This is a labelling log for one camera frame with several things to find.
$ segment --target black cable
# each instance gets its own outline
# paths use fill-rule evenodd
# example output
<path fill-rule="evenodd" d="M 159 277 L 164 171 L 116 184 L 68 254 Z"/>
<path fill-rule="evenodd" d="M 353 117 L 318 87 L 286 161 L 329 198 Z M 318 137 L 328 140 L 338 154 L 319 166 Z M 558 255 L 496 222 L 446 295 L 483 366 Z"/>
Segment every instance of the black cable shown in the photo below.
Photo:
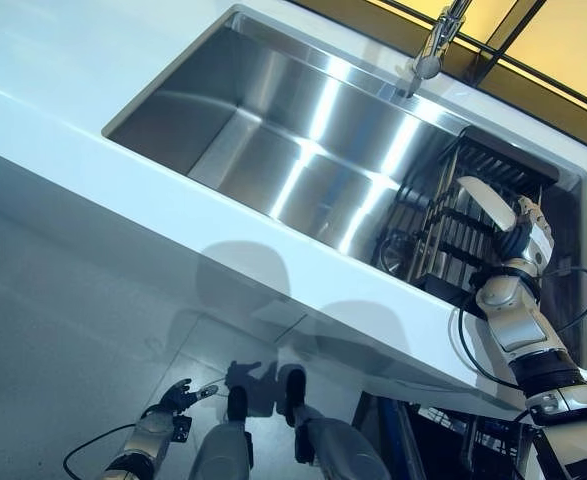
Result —
<path fill-rule="evenodd" d="M 469 347 L 466 344 L 466 340 L 464 339 L 464 310 L 466 309 L 466 307 L 472 299 L 473 296 L 470 295 L 466 298 L 466 300 L 464 300 L 464 303 L 462 303 L 462 306 L 458 310 L 457 317 L 457 332 L 460 335 L 460 342 L 462 343 L 462 348 L 464 349 L 464 352 L 466 352 L 466 356 L 469 357 L 469 360 L 471 360 L 471 363 L 475 365 L 475 368 L 477 368 L 478 371 L 489 380 L 493 380 L 495 383 L 499 383 L 500 385 L 504 385 L 505 387 L 514 388 L 516 390 L 522 390 L 519 386 L 515 385 L 514 383 L 507 382 L 506 380 L 502 380 L 494 375 L 491 375 L 484 369 L 484 367 L 482 367 L 482 365 L 479 364 L 479 362 L 475 359 L 473 354 L 471 354 L 471 351 L 469 350 Z"/>
<path fill-rule="evenodd" d="M 380 263 L 382 264 L 382 268 L 384 269 L 384 271 L 386 273 L 388 273 L 389 275 L 393 275 L 393 272 L 391 271 L 391 268 L 389 267 L 388 263 L 386 263 L 386 258 L 385 258 L 386 249 L 389 248 L 390 244 L 391 244 L 391 239 L 390 239 L 390 237 L 387 237 L 384 239 L 384 241 L 380 245 Z"/>
<path fill-rule="evenodd" d="M 526 417 L 529 414 L 528 410 L 524 410 L 522 413 L 520 413 L 517 417 L 515 417 L 512 421 L 519 423 L 521 422 L 524 417 Z M 511 455 L 508 455 L 509 460 L 511 461 L 511 468 L 513 469 L 513 473 L 515 473 L 515 476 L 518 478 L 518 480 L 526 480 L 524 478 L 524 475 L 522 475 L 520 473 L 520 471 L 517 469 L 517 465 L 515 464 L 515 460 L 513 460 L 513 457 L 511 457 Z"/>
<path fill-rule="evenodd" d="M 582 272 L 582 273 L 586 273 L 587 274 L 587 268 L 584 268 L 584 267 L 568 267 L 568 268 L 562 268 L 560 270 L 555 270 L 555 271 L 550 272 L 550 273 L 545 273 L 544 275 L 542 275 L 542 277 L 554 277 L 554 276 L 562 275 L 562 274 L 569 273 L 569 272 L 572 272 L 572 271 L 573 272 Z M 569 328 L 573 328 L 575 325 L 577 325 L 578 323 L 580 323 L 584 319 L 584 317 L 586 317 L 586 316 L 587 316 L 587 307 L 586 307 L 586 309 L 582 313 L 580 313 L 577 317 L 575 317 L 569 323 L 567 323 L 566 325 L 564 325 L 561 328 L 558 328 L 556 330 L 556 332 L 559 334 L 559 333 L 562 333 L 565 330 L 568 330 Z"/>
<path fill-rule="evenodd" d="M 517 417 L 515 417 L 513 420 L 511 420 L 512 422 L 516 422 L 519 423 L 522 420 L 524 420 L 524 417 L 526 417 L 529 414 L 528 410 L 524 410 L 522 413 L 520 413 Z"/>
<path fill-rule="evenodd" d="M 115 433 L 115 432 L 117 432 L 117 431 L 119 431 L 119 430 L 124 430 L 125 428 L 131 428 L 131 427 L 134 427 L 134 426 L 135 426 L 135 424 L 134 424 L 134 423 L 129 423 L 128 425 L 122 425 L 121 427 L 114 428 L 113 430 L 109 430 L 108 432 L 106 432 L 106 433 L 103 433 L 102 435 L 99 435 L 99 436 L 95 437 L 94 439 L 92 439 L 92 440 L 89 440 L 88 442 L 86 442 L 86 443 L 83 443 L 83 444 L 82 444 L 82 445 L 80 445 L 79 447 L 77 447 L 77 448 L 75 448 L 75 449 L 71 450 L 71 451 L 70 451 L 70 452 L 69 452 L 69 453 L 66 455 L 66 457 L 64 457 L 64 460 L 62 461 L 62 467 L 64 468 L 64 471 L 66 472 L 66 474 L 67 474 L 69 477 L 71 477 L 73 480 L 82 480 L 80 477 L 78 477 L 77 475 L 75 475 L 75 473 L 73 473 L 73 471 L 72 471 L 72 470 L 69 468 L 69 465 L 68 465 L 68 461 L 69 461 L 69 459 L 70 459 L 70 458 L 71 458 L 73 455 L 75 455 L 77 452 L 79 452 L 79 451 L 80 451 L 80 450 L 82 450 L 83 448 L 86 448 L 86 447 L 88 447 L 88 446 L 89 446 L 89 445 L 91 445 L 92 443 L 95 443 L 95 442 L 97 442 L 98 440 L 101 440 L 101 439 L 103 439 L 104 437 L 106 437 L 106 436 L 108 436 L 108 435 L 111 435 L 112 433 Z"/>
<path fill-rule="evenodd" d="M 522 475 L 520 471 L 517 469 L 517 465 L 515 465 L 515 460 L 513 460 L 513 457 L 511 457 L 510 455 L 509 460 L 511 461 L 511 468 L 513 469 L 513 473 L 515 473 L 515 476 L 518 478 L 518 480 L 526 480 L 526 478 L 524 478 L 524 475 Z"/>

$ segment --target dish rack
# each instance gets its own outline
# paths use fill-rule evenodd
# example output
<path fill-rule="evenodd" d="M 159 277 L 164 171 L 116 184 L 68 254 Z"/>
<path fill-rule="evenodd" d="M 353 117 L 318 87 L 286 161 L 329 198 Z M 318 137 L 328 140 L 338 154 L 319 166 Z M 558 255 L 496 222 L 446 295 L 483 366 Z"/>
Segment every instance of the dish rack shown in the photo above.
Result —
<path fill-rule="evenodd" d="M 405 178 L 378 238 L 372 263 L 460 306 L 473 273 L 497 262 L 495 226 L 456 179 L 477 177 L 514 208 L 526 195 L 540 202 L 559 171 L 483 130 L 466 128 L 433 164 Z"/>

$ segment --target kitchen faucet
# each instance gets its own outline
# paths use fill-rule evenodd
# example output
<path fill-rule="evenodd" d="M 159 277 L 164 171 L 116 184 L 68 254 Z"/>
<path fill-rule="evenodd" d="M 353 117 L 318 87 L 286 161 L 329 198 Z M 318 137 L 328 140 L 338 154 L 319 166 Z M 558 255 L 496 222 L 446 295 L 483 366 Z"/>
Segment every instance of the kitchen faucet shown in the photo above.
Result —
<path fill-rule="evenodd" d="M 413 96 L 423 80 L 435 77 L 442 70 L 442 61 L 449 44 L 464 23 L 464 12 L 471 0 L 453 0 L 453 3 L 442 9 L 431 33 L 426 38 L 420 53 L 411 62 L 413 79 L 406 97 Z"/>

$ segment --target gray floor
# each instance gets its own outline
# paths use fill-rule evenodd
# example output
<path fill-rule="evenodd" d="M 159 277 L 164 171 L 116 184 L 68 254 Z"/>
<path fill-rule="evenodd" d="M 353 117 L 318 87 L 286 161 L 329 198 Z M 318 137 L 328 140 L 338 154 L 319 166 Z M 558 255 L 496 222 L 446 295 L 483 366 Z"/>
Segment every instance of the gray floor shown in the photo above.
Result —
<path fill-rule="evenodd" d="M 236 365 L 229 370 L 232 362 Z M 211 427 L 224 421 L 227 374 L 231 384 L 242 384 L 249 394 L 246 427 L 253 435 L 255 456 L 251 478 L 323 478 L 318 468 L 295 462 L 293 430 L 278 413 L 283 391 L 283 379 L 278 377 L 286 371 L 281 367 L 294 364 L 303 365 L 307 371 L 307 403 L 326 416 L 350 422 L 359 392 L 346 390 L 322 376 L 312 363 L 285 347 L 277 349 L 209 317 L 197 319 L 150 401 L 157 401 L 170 385 L 184 377 L 192 378 L 195 388 L 216 381 L 220 390 L 189 410 L 193 417 L 189 440 L 186 445 L 171 446 L 159 478 L 186 478 L 202 439 Z"/>

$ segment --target white robotic arm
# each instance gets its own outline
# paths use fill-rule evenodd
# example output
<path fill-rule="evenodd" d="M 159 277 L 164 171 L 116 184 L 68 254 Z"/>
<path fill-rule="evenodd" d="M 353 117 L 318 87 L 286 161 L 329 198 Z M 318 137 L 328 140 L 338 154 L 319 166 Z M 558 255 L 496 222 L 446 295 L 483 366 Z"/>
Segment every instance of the white robotic arm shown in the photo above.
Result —
<path fill-rule="evenodd" d="M 520 197 L 520 213 L 474 177 L 458 182 L 502 230 L 495 250 L 502 265 L 485 276 L 475 300 L 541 427 L 533 443 L 549 480 L 587 479 L 587 380 L 540 312 L 539 277 L 553 237 L 540 207 Z"/>
<path fill-rule="evenodd" d="M 100 480 L 153 480 L 171 442 L 186 442 L 191 417 L 180 415 L 195 402 L 215 394 L 211 385 L 189 392 L 190 379 L 177 382 L 160 403 L 146 409 L 121 451 L 99 477 Z"/>

